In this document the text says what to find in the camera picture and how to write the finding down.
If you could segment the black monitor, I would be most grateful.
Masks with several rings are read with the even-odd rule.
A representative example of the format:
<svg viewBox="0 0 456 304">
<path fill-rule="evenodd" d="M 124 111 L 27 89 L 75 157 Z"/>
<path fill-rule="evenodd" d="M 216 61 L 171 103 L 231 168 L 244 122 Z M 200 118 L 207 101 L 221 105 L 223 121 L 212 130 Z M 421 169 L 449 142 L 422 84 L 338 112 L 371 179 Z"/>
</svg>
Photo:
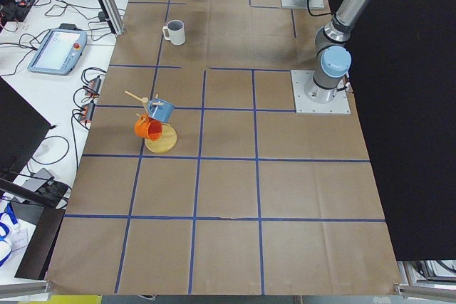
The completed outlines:
<svg viewBox="0 0 456 304">
<path fill-rule="evenodd" d="M 1 80 L 1 177 L 14 181 L 51 124 L 5 80 Z"/>
</svg>

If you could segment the near teach pendant tablet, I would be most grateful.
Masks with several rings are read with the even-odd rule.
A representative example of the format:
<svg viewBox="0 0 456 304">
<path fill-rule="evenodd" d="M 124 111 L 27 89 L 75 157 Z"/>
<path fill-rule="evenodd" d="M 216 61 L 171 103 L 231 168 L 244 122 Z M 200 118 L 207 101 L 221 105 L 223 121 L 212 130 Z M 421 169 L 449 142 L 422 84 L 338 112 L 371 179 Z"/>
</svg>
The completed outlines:
<svg viewBox="0 0 456 304">
<path fill-rule="evenodd" d="M 86 44 L 85 31 L 53 28 L 46 34 L 27 69 L 32 73 L 68 75 Z"/>
</svg>

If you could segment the orange ceramic mug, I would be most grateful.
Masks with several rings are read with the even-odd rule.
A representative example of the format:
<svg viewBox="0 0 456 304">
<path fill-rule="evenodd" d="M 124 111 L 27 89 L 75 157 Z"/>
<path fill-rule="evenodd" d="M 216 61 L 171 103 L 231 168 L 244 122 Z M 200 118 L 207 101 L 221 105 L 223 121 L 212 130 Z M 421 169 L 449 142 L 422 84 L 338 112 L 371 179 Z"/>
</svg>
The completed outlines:
<svg viewBox="0 0 456 304">
<path fill-rule="evenodd" d="M 134 126 L 134 132 L 138 137 L 156 141 L 162 135 L 162 123 L 152 119 L 146 114 L 138 115 Z"/>
</svg>

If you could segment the wooden mug tree stand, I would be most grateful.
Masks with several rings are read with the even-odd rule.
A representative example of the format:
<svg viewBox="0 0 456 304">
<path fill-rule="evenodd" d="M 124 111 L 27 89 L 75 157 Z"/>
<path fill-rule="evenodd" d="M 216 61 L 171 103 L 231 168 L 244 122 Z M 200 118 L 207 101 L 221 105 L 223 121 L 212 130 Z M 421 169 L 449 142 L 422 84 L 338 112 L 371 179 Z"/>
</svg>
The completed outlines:
<svg viewBox="0 0 456 304">
<path fill-rule="evenodd" d="M 130 97 L 140 101 L 142 106 L 145 109 L 145 112 L 143 114 L 148 115 L 147 104 L 153 98 L 152 99 L 149 99 L 147 97 L 140 98 L 137 95 L 135 95 L 127 90 L 125 90 L 124 93 L 129 95 Z M 169 152 L 177 143 L 177 132 L 170 125 L 170 123 L 162 123 L 162 135 L 161 135 L 160 139 L 158 139 L 156 141 L 144 139 L 144 142 L 145 142 L 145 146 L 153 153 Z"/>
</svg>

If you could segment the lower orange black connector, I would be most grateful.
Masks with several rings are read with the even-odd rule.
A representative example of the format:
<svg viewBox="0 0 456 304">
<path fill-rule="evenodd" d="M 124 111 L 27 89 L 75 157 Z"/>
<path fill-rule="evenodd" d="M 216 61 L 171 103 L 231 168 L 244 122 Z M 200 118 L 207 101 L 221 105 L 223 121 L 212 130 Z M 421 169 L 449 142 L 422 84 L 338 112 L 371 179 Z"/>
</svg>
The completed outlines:
<svg viewBox="0 0 456 304">
<path fill-rule="evenodd" d="M 95 111 L 94 102 L 90 102 L 90 103 L 84 105 L 83 109 L 80 111 L 80 113 L 78 115 L 79 123 L 81 123 L 82 125 L 91 124 L 94 111 Z"/>
</svg>

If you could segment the blue ceramic mug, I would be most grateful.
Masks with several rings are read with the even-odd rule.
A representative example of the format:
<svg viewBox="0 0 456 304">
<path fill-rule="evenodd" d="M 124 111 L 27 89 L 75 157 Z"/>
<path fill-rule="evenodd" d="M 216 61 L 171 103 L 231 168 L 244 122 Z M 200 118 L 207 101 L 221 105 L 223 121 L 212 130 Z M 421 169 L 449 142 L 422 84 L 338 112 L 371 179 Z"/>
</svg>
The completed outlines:
<svg viewBox="0 0 456 304">
<path fill-rule="evenodd" d="M 175 106 L 163 99 L 153 98 L 147 104 L 149 117 L 162 123 L 168 123 Z"/>
</svg>

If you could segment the white ceramic mug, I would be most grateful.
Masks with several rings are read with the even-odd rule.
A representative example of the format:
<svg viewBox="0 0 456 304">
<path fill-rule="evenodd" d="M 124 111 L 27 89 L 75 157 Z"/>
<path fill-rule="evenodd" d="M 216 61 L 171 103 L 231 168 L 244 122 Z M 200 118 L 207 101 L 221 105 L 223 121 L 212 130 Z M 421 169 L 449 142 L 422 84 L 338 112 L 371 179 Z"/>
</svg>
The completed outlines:
<svg viewBox="0 0 456 304">
<path fill-rule="evenodd" d="M 171 20 L 162 27 L 162 34 L 172 45 L 181 46 L 185 43 L 185 25 L 181 20 Z"/>
</svg>

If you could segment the orange black connector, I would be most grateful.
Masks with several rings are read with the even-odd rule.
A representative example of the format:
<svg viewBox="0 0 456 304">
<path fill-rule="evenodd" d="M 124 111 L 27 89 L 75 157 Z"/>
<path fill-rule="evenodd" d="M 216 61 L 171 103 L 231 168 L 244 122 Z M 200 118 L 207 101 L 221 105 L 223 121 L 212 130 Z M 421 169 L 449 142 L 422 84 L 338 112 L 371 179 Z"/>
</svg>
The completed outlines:
<svg viewBox="0 0 456 304">
<path fill-rule="evenodd" d="M 96 98 L 99 96 L 100 93 L 100 87 L 102 84 L 102 79 L 100 76 L 89 80 L 88 84 L 84 87 L 85 90 L 85 95 L 88 96 L 89 98 Z"/>
<path fill-rule="evenodd" d="M 90 102 L 90 103 L 84 105 L 83 109 L 80 111 L 80 113 L 78 115 L 79 123 L 81 123 L 82 125 L 91 124 L 94 111 L 95 111 L 94 102 Z"/>
</svg>

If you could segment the upper orange black connector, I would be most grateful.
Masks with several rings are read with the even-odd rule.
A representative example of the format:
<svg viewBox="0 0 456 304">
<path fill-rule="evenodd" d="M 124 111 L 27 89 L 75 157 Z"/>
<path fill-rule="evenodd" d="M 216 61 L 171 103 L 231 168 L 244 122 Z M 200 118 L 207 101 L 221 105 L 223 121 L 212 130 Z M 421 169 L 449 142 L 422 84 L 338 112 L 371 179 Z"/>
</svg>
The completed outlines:
<svg viewBox="0 0 456 304">
<path fill-rule="evenodd" d="M 88 96 L 89 98 L 96 98 L 99 96 L 100 93 L 100 87 L 102 84 L 102 79 L 100 76 L 89 80 L 88 84 L 84 87 L 85 90 L 85 95 Z"/>
</svg>

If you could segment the black side panel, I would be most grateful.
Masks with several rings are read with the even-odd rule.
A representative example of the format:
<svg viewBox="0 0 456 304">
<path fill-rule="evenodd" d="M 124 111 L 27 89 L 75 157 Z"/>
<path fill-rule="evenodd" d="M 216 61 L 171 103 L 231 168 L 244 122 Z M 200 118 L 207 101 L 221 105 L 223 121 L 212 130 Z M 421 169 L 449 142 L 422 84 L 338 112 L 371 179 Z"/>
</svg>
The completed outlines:
<svg viewBox="0 0 456 304">
<path fill-rule="evenodd" d="M 371 0 L 347 49 L 399 261 L 455 257 L 455 0 Z"/>
</svg>

